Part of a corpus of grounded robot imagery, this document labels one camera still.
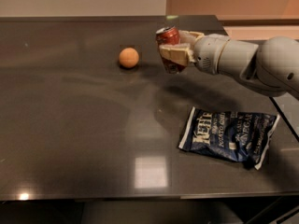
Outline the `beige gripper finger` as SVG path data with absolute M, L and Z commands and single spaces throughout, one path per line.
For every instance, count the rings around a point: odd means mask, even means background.
M 195 62 L 192 46 L 189 43 L 160 45 L 159 52 L 163 58 L 182 66 Z
M 180 36 L 180 42 L 181 43 L 189 43 L 191 45 L 194 45 L 197 41 L 202 39 L 205 34 L 201 32 L 195 32 L 195 31 L 184 31 L 179 30 L 179 36 Z

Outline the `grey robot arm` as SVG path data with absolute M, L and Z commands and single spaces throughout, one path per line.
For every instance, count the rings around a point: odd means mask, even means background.
M 230 77 L 265 96 L 288 93 L 299 99 L 299 42 L 292 38 L 278 36 L 257 45 L 227 35 L 179 31 L 157 35 L 156 41 L 162 58 L 177 66 L 170 73 L 192 63 L 201 72 Z

